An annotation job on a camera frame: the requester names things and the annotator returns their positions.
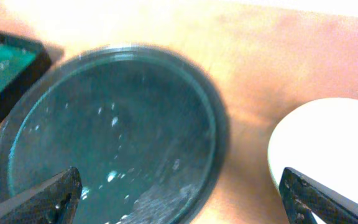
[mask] black container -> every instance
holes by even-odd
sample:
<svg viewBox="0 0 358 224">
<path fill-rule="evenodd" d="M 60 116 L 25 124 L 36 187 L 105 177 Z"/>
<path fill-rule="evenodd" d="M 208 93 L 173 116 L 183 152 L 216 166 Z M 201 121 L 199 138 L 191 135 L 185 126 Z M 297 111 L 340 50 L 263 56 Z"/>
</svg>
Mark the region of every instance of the black container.
<svg viewBox="0 0 358 224">
<path fill-rule="evenodd" d="M 40 42 L 0 32 L 0 123 L 51 64 Z"/>
<path fill-rule="evenodd" d="M 79 56 L 39 80 L 0 131 L 0 202 L 75 166 L 74 223 L 189 222 L 209 197 L 229 142 L 203 73 L 166 50 Z"/>
</svg>

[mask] wooden surface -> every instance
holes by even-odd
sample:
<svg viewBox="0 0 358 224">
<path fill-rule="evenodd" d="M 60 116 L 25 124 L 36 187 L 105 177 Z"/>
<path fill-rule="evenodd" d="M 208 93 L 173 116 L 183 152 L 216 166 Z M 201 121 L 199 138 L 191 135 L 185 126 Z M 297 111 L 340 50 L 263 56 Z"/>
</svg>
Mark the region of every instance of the wooden surface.
<svg viewBox="0 0 358 224">
<path fill-rule="evenodd" d="M 193 223 L 288 223 L 267 165 L 275 125 L 303 103 L 358 99 L 358 19 L 214 1 L 0 2 L 0 29 L 64 49 L 174 50 L 208 74 L 231 117 L 232 148 Z"/>
</svg>

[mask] tabletop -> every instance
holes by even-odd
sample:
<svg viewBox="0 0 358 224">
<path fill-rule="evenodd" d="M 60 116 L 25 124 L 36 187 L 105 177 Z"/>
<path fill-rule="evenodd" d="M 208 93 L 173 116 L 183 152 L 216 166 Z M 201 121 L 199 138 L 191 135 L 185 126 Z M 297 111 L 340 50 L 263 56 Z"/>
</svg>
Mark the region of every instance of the tabletop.
<svg viewBox="0 0 358 224">
<path fill-rule="evenodd" d="M 225 102 L 232 143 L 193 223 L 288 223 L 267 164 L 274 127 L 308 101 L 358 99 L 355 17 L 222 1 L 4 0 L 0 30 L 41 40 L 56 65 L 96 47 L 141 43 L 206 72 Z"/>
</svg>

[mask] wooden table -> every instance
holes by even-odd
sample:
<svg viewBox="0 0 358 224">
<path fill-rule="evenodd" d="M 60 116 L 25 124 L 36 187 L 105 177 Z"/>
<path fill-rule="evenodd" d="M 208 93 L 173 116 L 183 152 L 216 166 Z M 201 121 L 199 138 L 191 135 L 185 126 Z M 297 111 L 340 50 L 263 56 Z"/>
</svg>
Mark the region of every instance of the wooden table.
<svg viewBox="0 0 358 224">
<path fill-rule="evenodd" d="M 65 51 L 166 47 L 203 68 L 231 117 L 232 148 L 193 223 L 287 223 L 267 165 L 277 123 L 303 103 L 358 99 L 358 19 L 191 1 L 0 2 L 0 29 Z"/>
</svg>

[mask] brown surface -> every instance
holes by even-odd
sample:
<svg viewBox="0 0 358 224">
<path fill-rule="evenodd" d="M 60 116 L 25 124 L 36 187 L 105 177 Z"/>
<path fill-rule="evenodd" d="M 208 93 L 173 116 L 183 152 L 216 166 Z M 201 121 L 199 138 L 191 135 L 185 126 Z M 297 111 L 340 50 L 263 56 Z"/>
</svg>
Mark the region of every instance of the brown surface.
<svg viewBox="0 0 358 224">
<path fill-rule="evenodd" d="M 0 29 L 64 48 L 59 63 L 123 42 L 194 61 L 221 92 L 232 123 L 232 149 L 194 223 L 287 223 L 269 176 L 269 137 L 307 101 L 358 99 L 358 19 L 233 2 L 117 2 L 6 0 Z"/>
</svg>

